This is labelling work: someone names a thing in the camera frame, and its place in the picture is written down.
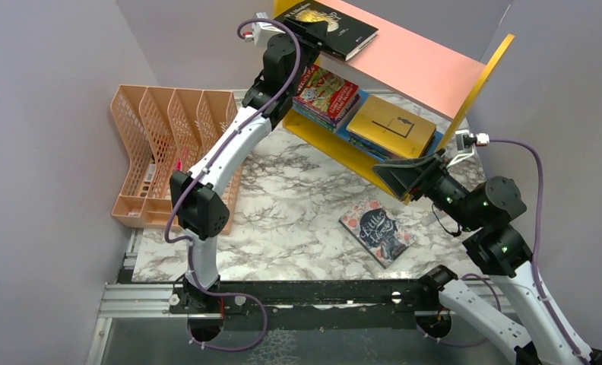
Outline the black Moon and Sixpence book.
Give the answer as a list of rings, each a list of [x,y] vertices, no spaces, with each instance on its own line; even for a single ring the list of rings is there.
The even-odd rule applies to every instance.
[[[324,51],[343,62],[349,62],[376,38],[379,31],[377,27],[317,1],[302,1],[275,19],[281,23],[286,19],[303,23],[326,22]]]

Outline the yellow hardcover book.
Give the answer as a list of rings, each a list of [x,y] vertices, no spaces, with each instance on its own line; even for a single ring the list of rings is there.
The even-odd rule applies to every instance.
[[[398,154],[418,155],[436,132],[436,124],[370,95],[348,123],[347,131]]]

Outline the Jane Eyre book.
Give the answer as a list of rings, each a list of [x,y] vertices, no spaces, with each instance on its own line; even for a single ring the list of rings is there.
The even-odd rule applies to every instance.
[[[355,135],[354,133],[349,133],[349,132],[348,132],[347,134],[348,134],[348,137],[349,137],[350,135]],[[443,136],[443,134],[442,134],[441,132],[434,132],[433,136],[432,136],[432,137],[431,137],[431,138],[428,140],[428,142],[426,143],[426,146],[425,146],[424,148],[422,148],[422,150],[421,150],[421,151],[419,151],[419,154],[418,154],[418,155],[415,155],[415,154],[413,154],[413,155],[409,155],[409,154],[407,154],[407,153],[398,154],[398,153],[396,153],[396,152],[395,152],[394,150],[392,150],[392,149],[389,149],[389,148],[383,147],[383,146],[381,146],[381,145],[379,145],[379,144],[377,144],[377,145],[378,145],[378,146],[380,146],[380,147],[383,147],[384,149],[386,149],[386,150],[390,151],[391,153],[393,153],[394,155],[396,155],[396,156],[397,156],[397,158],[396,158],[396,159],[411,159],[411,158],[423,157],[423,156],[425,156],[427,153],[430,153],[430,152],[432,152],[432,151],[433,151],[433,145],[434,145],[434,144],[437,144],[437,143],[438,143],[438,142],[441,140],[442,136]]]

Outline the red 13-storey treehouse book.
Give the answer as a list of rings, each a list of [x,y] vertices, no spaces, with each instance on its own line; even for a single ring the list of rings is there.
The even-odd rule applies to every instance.
[[[325,68],[311,65],[304,72],[293,103],[308,106],[311,111],[336,119],[352,98],[359,93],[359,86]]]

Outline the green 104-storey treehouse book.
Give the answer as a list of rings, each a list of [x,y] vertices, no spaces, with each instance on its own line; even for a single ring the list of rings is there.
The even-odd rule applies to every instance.
[[[315,113],[304,106],[294,104],[293,110],[299,113],[300,115],[306,117],[308,120],[314,122],[315,124],[322,126],[324,129],[327,129],[329,132],[334,132],[334,130],[336,129],[335,124],[332,123],[327,117],[321,116],[318,113]]]

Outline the purple 52-storey treehouse book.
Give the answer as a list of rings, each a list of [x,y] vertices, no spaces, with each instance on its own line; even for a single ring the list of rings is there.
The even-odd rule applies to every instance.
[[[353,113],[356,112],[356,108],[359,106],[360,104],[360,98],[361,95],[360,94],[356,94],[351,101],[348,102],[348,104],[344,107],[343,110],[341,110],[338,114],[336,119],[331,119],[328,116],[324,116],[327,117],[332,123],[335,124],[335,127],[337,128],[337,126],[344,120],[344,119],[348,119],[352,116]],[[301,103],[297,103],[294,102],[293,105],[300,105],[303,106]]]

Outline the dark green Alice book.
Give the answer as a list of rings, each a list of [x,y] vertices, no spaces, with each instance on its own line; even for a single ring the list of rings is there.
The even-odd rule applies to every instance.
[[[359,149],[361,149],[362,151],[371,155],[378,161],[385,161],[397,158],[397,156],[391,153],[390,151],[378,146],[377,144],[372,143],[371,141],[366,140],[365,138],[361,138],[360,136],[350,135],[348,141],[351,144],[358,147]]]

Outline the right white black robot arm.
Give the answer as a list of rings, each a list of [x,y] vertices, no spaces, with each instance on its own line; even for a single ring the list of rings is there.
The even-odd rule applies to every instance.
[[[441,304],[463,317],[513,364],[602,364],[602,350],[573,330],[556,301],[534,276],[534,257],[511,222],[526,212],[512,179],[495,176],[469,191],[453,178],[443,152],[413,160],[387,160],[372,168],[398,198],[426,196],[472,235],[463,245],[518,316],[513,321],[480,299],[453,271],[439,265],[417,289],[427,309]]]

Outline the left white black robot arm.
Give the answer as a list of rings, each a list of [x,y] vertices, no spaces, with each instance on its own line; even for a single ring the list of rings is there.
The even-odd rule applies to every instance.
[[[217,237],[229,220],[221,195],[237,168],[291,110],[303,73],[327,44],[328,22],[271,20],[279,33],[267,41],[263,69],[244,96],[234,120],[214,146],[188,171],[170,177],[173,210],[164,237],[188,244],[189,302],[199,312],[217,305],[212,287],[217,270]]]

